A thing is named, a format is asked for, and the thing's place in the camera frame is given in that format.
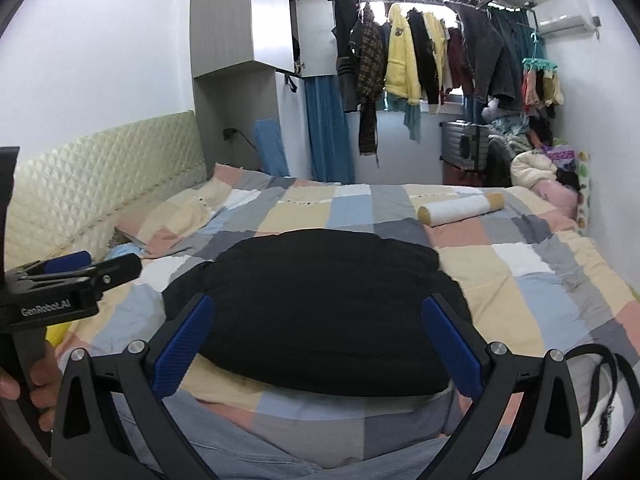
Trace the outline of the person's left hand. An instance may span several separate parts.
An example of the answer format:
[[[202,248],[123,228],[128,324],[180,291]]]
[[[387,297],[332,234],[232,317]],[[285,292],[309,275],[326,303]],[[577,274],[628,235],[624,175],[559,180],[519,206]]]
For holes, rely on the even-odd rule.
[[[34,388],[29,397],[40,411],[38,425],[40,430],[50,432],[54,426],[56,402],[60,392],[62,373],[56,362],[54,349],[50,342],[43,341],[43,358],[35,362],[30,370],[30,380]],[[21,395],[17,381],[1,367],[1,399],[16,401]]]

